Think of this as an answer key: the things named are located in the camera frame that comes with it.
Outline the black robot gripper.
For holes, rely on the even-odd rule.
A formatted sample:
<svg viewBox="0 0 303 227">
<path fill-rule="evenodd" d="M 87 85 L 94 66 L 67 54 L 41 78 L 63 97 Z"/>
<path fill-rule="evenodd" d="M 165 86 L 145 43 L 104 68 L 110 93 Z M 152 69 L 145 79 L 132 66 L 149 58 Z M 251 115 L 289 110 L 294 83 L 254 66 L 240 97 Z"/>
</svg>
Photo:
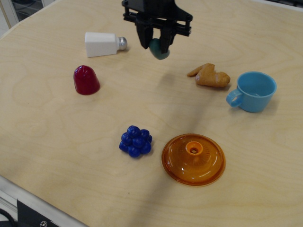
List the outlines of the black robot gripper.
<svg viewBox="0 0 303 227">
<path fill-rule="evenodd" d="M 153 30 L 160 29 L 160 50 L 167 53 L 176 34 L 189 36 L 193 16 L 174 0 L 124 0 L 124 20 L 135 23 L 140 44 L 148 49 Z"/>
</svg>

